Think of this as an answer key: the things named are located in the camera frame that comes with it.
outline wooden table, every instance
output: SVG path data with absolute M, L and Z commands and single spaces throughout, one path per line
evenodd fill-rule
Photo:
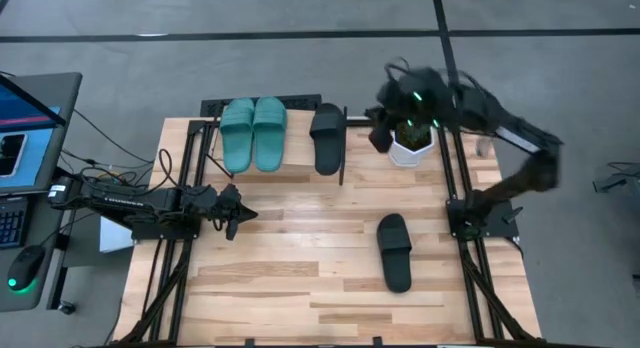
M 179 344 L 243 344 L 245 338 L 256 338 L 257 344 L 370 344 L 374 336 L 382 336 L 385 344 L 473 342 L 460 258 L 444 209 L 448 196 L 438 144 L 418 168 L 401 169 L 374 150 L 369 129 L 349 128 L 344 185 L 339 186 L 337 175 L 314 172 L 311 117 L 312 112 L 289 112 L 280 171 L 267 174 L 252 167 L 236 176 L 243 203 L 259 212 L 257 219 L 240 225 L 233 242 L 215 232 L 211 222 L 202 223 L 191 255 Z M 174 158 L 176 179 L 189 119 L 166 119 L 160 138 L 159 148 Z M 473 186 L 482 189 L 500 180 L 500 173 L 493 150 L 487 157 L 475 156 L 475 140 L 465 136 L 464 147 Z M 448 141 L 460 180 L 453 140 Z M 221 157 L 220 137 L 214 144 L 214 155 Z M 162 178 L 156 163 L 151 183 Z M 205 184 L 221 189 L 227 181 L 207 163 Z M 375 236 L 380 219 L 394 212 L 407 221 L 413 244 L 413 286 L 403 294 L 390 293 L 384 284 Z M 539 335 L 520 253 L 503 239 L 485 242 L 498 296 L 526 330 Z M 155 246 L 147 241 L 134 250 L 115 339 L 140 318 Z M 174 262 L 180 250 L 178 245 Z M 152 298 L 161 262 L 162 254 Z M 486 303 L 478 296 L 490 337 Z M 168 336 L 172 303 L 170 298 L 161 338 Z

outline potted plant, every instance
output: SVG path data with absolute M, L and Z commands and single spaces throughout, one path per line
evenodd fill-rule
M 398 123 L 393 132 L 389 158 L 398 167 L 417 167 L 433 147 L 433 137 L 431 124 L 417 124 L 410 120 Z

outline gray floor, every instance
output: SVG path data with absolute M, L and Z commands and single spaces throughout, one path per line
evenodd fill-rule
M 640 0 L 443 1 L 451 29 L 640 26 Z M 10 0 L 0 15 L 2 36 L 436 27 L 431 0 Z M 631 274 L 640 272 L 640 210 L 629 197 L 593 193 L 591 181 L 608 161 L 640 157 L 640 36 L 456 38 L 452 45 L 460 69 L 565 142 L 562 186 L 515 202 L 525 207 L 518 224 L 544 336 L 637 346 L 640 301 Z M 77 108 L 151 158 L 163 119 L 196 116 L 202 99 L 321 93 L 362 112 L 385 79 L 383 64 L 396 56 L 444 66 L 438 38 L 402 38 L 0 44 L 0 69 L 82 72 Z M 77 118 L 65 146 L 136 163 Z M 497 150 L 505 174 L 524 158 L 506 145 Z M 101 344 L 126 273 L 124 263 L 73 270 L 64 298 L 78 312 L 1 313 L 0 347 Z

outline teal slipper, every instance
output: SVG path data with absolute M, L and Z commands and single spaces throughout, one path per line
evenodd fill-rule
M 256 135 L 256 167 L 263 172 L 280 168 L 284 154 L 287 110 L 274 97 L 262 97 L 256 103 L 253 132 Z
M 222 159 L 230 173 L 242 173 L 249 169 L 251 164 L 253 111 L 251 98 L 238 98 L 229 103 L 227 109 L 222 112 Z

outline black slipper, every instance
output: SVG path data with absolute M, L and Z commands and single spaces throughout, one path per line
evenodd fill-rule
M 382 256 L 384 280 L 389 290 L 395 293 L 408 291 L 411 288 L 411 240 L 400 214 L 389 214 L 380 221 L 378 248 Z
M 315 147 L 316 171 L 321 175 L 332 175 L 340 169 L 346 128 L 340 108 L 322 103 L 316 109 L 309 135 Z

